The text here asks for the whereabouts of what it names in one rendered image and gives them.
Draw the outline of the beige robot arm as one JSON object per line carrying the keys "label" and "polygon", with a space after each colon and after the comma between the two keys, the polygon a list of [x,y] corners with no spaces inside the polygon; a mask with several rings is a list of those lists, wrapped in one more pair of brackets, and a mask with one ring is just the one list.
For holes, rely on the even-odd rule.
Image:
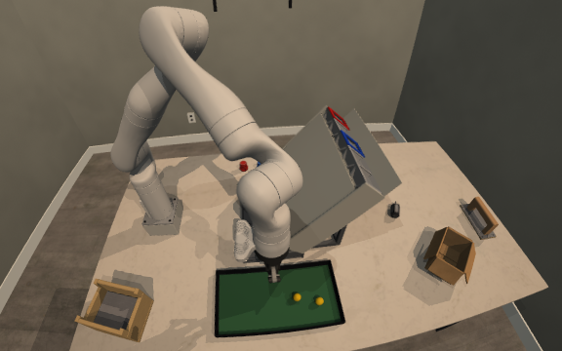
{"label": "beige robot arm", "polygon": [[244,219],[236,222],[236,260],[247,261],[253,251],[265,257],[284,254],[291,236],[286,202],[302,188],[301,169],[259,128],[239,97],[196,63],[208,41],[207,19],[193,10],[152,7],[141,17],[139,34],[155,66],[129,92],[110,151],[112,163],[119,171],[130,172],[130,182],[148,217],[162,220],[172,213],[173,205],[156,172],[147,139],[177,90],[225,159],[253,158],[261,163],[237,184],[238,200],[253,228]]}

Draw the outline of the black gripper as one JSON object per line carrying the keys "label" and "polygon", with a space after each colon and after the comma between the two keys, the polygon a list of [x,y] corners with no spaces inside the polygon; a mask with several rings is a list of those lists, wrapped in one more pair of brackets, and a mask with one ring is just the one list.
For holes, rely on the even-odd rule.
{"label": "black gripper", "polygon": [[[262,262],[264,262],[265,265],[265,270],[268,273],[268,282],[269,283],[277,283],[281,281],[281,278],[278,274],[278,270],[280,269],[280,264],[281,261],[283,259],[286,258],[286,256],[288,255],[289,249],[287,249],[287,251],[285,253],[283,253],[282,255],[278,256],[278,257],[265,257],[260,255],[257,251],[255,251],[256,256],[258,257],[259,260],[261,260]],[[268,267],[267,267],[268,265]]]}

